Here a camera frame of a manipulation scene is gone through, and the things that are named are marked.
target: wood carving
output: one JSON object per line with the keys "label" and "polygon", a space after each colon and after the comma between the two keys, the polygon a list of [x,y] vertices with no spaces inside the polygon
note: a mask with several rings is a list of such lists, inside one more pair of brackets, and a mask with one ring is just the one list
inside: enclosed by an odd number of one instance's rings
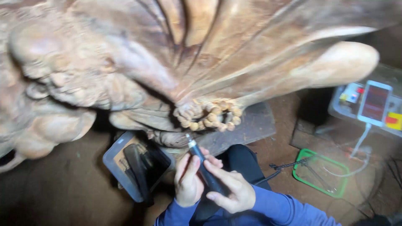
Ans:
{"label": "wood carving", "polygon": [[397,24],[399,0],[9,0],[0,3],[0,156],[47,155],[94,108],[169,147],[234,130],[242,110],[367,76],[377,51],[343,41]]}

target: person's hand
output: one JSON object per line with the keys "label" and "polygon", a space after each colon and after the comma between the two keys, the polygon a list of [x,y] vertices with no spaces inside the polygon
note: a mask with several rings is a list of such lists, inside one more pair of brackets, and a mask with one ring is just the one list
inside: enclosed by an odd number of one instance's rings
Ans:
{"label": "person's hand", "polygon": [[[209,160],[216,168],[222,168],[221,160],[216,159],[209,154],[209,151],[200,147],[201,153],[205,159]],[[176,166],[176,175],[174,177],[174,187],[176,190],[176,202],[181,207],[189,207],[200,200],[204,192],[204,183],[201,176],[197,173],[200,167],[200,159],[190,153],[186,153]]]}
{"label": "person's hand", "polygon": [[208,192],[207,198],[214,201],[218,206],[226,209],[229,213],[234,214],[244,210],[249,210],[255,204],[254,188],[244,179],[244,177],[236,172],[227,172],[220,169],[209,161],[204,161],[205,168],[215,177],[220,179],[230,190],[228,197],[218,192]]}

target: blue sleeve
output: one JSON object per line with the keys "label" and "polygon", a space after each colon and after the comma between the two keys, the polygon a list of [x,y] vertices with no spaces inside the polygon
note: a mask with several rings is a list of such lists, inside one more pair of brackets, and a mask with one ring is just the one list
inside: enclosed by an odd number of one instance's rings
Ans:
{"label": "blue sleeve", "polygon": [[333,217],[327,217],[309,204],[302,204],[297,199],[253,186],[256,201],[253,211],[264,214],[277,226],[318,225],[340,226]]}
{"label": "blue sleeve", "polygon": [[155,220],[154,226],[189,225],[199,201],[189,207],[181,207],[174,199],[163,213]]}

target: green plastic frame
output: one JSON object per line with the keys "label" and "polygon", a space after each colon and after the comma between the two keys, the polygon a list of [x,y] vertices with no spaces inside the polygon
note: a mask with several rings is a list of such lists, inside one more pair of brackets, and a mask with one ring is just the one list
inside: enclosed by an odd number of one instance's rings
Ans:
{"label": "green plastic frame", "polygon": [[[306,148],[301,149],[300,152],[299,152],[299,155],[297,156],[296,161],[300,161],[303,158],[307,158],[307,157],[314,156],[314,155],[317,155],[317,153],[313,152],[313,151],[311,151],[309,149],[306,149]],[[344,164],[341,164],[341,163],[339,163],[337,161],[334,161],[334,160],[332,160],[332,159],[330,159],[328,157],[320,156],[320,157],[313,158],[312,160],[316,160],[316,159],[326,161],[329,164],[333,165],[334,167],[340,168],[342,170],[343,174],[348,174],[349,173],[349,168],[347,166],[345,166]],[[347,177],[341,177],[341,180],[338,183],[338,187],[336,188],[336,192],[331,193],[331,192],[328,192],[328,191],[326,191],[326,190],[324,190],[324,189],[322,189],[320,187],[317,187],[314,184],[312,184],[312,183],[310,183],[308,181],[305,181],[305,180],[301,179],[300,177],[298,177],[297,174],[296,174],[296,169],[297,169],[297,165],[295,165],[294,168],[293,168],[293,172],[292,172],[293,177],[296,180],[298,180],[298,181],[300,181],[302,183],[305,183],[305,184],[307,184],[307,185],[309,185],[309,186],[311,186],[311,187],[313,187],[313,188],[315,188],[315,189],[317,189],[317,190],[319,190],[319,191],[321,191],[321,192],[323,192],[323,193],[325,193],[325,194],[327,194],[329,196],[332,196],[334,198],[342,198],[343,193],[345,193],[346,184],[348,183],[348,178]]]}

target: phone screen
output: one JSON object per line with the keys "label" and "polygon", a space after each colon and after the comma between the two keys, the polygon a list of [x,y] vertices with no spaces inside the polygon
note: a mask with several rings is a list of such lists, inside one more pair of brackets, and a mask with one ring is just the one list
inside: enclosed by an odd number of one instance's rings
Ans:
{"label": "phone screen", "polygon": [[385,104],[387,103],[388,93],[390,91],[377,86],[369,86],[366,92],[366,101],[361,115],[370,119],[382,121]]}

